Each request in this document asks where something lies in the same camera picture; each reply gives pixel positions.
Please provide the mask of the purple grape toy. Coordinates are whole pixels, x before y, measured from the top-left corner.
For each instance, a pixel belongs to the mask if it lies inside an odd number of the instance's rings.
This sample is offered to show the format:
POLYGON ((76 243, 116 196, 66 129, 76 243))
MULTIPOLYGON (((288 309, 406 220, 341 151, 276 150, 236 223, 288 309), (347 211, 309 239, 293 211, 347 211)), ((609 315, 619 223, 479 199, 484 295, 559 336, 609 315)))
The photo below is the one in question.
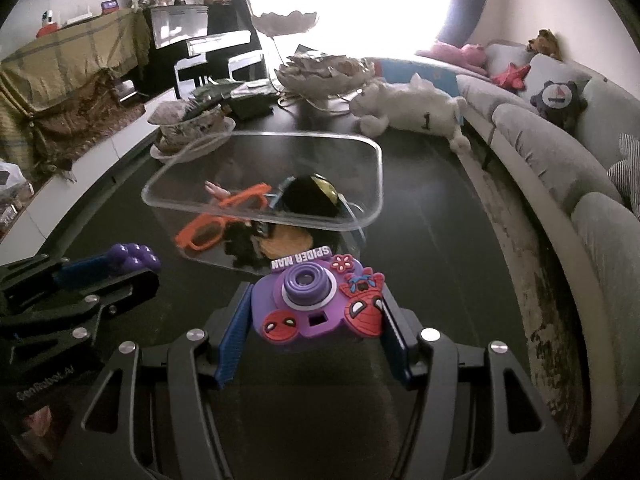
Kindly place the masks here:
POLYGON ((116 272, 121 274, 140 270, 158 272, 160 258, 151 248, 137 243, 115 244, 106 253, 106 261, 116 272))

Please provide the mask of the orange plastic glasses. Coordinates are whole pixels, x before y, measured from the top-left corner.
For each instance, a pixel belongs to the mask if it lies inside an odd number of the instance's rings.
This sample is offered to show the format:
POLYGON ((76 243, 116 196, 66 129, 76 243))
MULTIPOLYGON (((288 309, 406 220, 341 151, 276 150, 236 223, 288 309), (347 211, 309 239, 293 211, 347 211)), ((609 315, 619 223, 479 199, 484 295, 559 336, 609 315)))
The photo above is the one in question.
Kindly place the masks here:
MULTIPOLYGON (((247 206, 250 209, 262 210, 268 206, 266 194, 272 187, 265 183, 258 183, 241 192, 232 194, 226 200, 213 199, 213 204, 222 209, 236 206, 247 206)), ((223 214, 199 214, 184 226, 174 237, 175 245, 180 249, 190 249, 194 252, 205 252, 219 244, 224 238, 224 229, 228 223, 242 222, 242 219, 223 214)))

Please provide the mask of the purple spider-man toy camera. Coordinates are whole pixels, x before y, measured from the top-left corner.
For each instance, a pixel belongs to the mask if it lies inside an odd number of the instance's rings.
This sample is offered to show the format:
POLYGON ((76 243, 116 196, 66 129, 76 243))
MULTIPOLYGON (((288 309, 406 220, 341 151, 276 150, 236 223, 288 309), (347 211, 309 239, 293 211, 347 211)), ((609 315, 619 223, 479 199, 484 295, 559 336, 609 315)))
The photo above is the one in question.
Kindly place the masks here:
POLYGON ((384 286, 383 273, 328 246, 274 259, 252 290, 254 331, 279 346, 336 332, 376 338, 382 334, 384 286))

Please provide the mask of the small black toy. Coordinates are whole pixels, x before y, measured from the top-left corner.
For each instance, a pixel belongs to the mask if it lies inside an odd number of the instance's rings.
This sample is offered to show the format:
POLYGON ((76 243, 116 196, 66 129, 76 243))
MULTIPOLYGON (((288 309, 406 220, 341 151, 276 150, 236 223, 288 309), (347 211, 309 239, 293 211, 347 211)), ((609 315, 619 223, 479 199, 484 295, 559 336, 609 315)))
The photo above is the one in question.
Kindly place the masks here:
POLYGON ((253 228, 244 222, 228 223, 224 229, 224 253, 232 258, 232 266, 260 268, 265 258, 255 248, 253 228))

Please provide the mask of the black and gold round object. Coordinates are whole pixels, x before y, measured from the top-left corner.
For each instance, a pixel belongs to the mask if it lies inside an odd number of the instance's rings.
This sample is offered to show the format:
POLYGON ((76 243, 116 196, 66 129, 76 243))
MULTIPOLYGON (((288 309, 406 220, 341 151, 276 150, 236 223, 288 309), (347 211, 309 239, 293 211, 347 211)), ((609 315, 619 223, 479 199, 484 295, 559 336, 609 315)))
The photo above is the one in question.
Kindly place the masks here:
POLYGON ((335 218, 340 198, 335 186, 320 174, 294 177, 281 194, 282 209, 293 214, 335 218))

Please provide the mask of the pink pig figurine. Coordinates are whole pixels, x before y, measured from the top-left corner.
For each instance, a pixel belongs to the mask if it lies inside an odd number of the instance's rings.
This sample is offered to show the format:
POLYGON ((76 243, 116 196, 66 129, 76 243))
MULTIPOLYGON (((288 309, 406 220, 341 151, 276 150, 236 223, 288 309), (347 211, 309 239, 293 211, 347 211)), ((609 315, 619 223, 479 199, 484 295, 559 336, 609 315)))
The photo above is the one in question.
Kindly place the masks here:
POLYGON ((205 182, 205 191, 213 197, 214 200, 226 200, 231 196, 231 193, 225 188, 221 188, 218 184, 210 181, 205 182))

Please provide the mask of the clear plastic storage bin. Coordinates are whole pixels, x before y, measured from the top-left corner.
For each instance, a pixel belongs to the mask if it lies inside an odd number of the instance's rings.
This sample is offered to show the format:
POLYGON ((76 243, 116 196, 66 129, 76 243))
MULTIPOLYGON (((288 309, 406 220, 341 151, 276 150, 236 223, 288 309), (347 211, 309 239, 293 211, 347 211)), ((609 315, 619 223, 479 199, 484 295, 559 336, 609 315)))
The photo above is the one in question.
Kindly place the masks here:
POLYGON ((141 197, 183 258, 264 275, 321 246, 359 255, 382 210, 382 169, 364 136, 235 131, 165 158, 141 197))

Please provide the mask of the floral basket on plate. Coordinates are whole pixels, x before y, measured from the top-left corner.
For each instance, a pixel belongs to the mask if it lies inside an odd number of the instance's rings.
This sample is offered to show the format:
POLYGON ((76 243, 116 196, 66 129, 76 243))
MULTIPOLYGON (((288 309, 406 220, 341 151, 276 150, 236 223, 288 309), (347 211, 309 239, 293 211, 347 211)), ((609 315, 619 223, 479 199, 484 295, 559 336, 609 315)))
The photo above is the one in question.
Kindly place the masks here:
POLYGON ((235 121, 220 104, 183 100, 161 102, 148 123, 155 127, 150 155, 160 162, 168 162, 192 143, 204 148, 210 136, 226 136, 235 128, 235 121))

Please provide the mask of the plaid cloth covered cabinet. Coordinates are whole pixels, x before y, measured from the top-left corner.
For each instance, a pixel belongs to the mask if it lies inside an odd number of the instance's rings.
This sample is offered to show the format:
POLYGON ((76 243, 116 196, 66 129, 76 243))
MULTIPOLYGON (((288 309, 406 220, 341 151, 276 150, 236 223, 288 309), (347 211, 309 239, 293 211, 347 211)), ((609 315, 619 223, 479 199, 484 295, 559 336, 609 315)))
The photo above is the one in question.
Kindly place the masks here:
POLYGON ((29 125, 99 73, 115 78, 149 63, 141 12, 120 10, 42 36, 1 61, 1 157, 32 176, 41 156, 29 125))

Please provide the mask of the grey curved sofa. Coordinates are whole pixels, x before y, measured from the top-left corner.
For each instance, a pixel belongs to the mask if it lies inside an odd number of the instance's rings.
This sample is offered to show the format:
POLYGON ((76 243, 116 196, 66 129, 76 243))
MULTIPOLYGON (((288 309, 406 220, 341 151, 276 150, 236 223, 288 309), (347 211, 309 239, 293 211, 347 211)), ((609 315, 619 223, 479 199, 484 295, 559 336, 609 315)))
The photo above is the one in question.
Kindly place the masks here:
POLYGON ((426 58, 456 74, 468 101, 469 166, 522 312, 530 372, 569 445, 612 437, 639 397, 639 218, 608 170, 618 140, 639 140, 639 102, 589 68, 484 47, 488 75, 426 58), (521 91, 491 77, 530 65, 521 91), (546 81, 575 81, 586 99, 572 134, 529 100, 546 81))

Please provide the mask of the black box on table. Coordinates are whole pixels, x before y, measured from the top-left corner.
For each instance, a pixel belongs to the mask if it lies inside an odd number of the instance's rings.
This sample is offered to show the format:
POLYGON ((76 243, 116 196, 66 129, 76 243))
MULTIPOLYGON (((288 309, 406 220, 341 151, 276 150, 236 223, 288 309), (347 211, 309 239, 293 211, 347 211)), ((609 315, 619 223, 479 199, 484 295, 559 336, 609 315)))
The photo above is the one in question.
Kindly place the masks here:
POLYGON ((270 115, 276 101, 276 97, 271 94, 232 96, 228 102, 229 115, 238 122, 250 122, 270 115))

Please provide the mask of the black piano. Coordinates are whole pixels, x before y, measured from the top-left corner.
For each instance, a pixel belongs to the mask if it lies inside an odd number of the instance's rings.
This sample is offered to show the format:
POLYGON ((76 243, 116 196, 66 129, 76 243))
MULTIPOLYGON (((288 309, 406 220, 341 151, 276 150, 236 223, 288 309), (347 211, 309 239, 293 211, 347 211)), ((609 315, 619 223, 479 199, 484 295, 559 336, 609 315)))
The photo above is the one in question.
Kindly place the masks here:
POLYGON ((255 29, 231 2, 156 6, 143 16, 152 39, 141 87, 153 94, 175 90, 174 66, 183 58, 231 47, 259 48, 255 29))

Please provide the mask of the white fruit bowl with snacks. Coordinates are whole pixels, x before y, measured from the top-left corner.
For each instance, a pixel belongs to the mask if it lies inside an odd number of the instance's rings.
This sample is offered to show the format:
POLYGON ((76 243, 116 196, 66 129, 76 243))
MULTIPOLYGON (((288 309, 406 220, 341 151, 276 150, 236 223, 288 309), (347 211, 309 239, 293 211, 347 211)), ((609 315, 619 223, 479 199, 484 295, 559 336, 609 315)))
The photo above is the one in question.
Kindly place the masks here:
POLYGON ((375 77, 375 68, 361 58, 299 46, 274 73, 287 92, 315 100, 360 89, 375 77))

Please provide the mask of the red star plush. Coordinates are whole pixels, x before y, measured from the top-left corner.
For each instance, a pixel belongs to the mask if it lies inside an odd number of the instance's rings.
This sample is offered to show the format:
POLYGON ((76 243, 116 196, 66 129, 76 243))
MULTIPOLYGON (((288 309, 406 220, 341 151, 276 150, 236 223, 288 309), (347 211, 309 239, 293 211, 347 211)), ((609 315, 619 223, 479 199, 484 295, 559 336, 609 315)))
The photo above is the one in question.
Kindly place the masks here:
POLYGON ((491 77, 491 81, 501 89, 521 91, 526 88, 525 78, 530 71, 530 65, 518 66, 510 63, 500 74, 491 77))

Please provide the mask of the white flower-shaped upper bowl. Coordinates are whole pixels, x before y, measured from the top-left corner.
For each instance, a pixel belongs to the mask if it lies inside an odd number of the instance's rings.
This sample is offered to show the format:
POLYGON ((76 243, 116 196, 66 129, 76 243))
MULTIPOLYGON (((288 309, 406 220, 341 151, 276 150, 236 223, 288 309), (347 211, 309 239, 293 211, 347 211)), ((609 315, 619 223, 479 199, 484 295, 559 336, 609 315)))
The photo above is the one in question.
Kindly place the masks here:
POLYGON ((273 12, 253 15, 252 22, 255 29, 269 38, 303 34, 314 28, 317 23, 317 13, 303 13, 299 10, 282 15, 273 12))

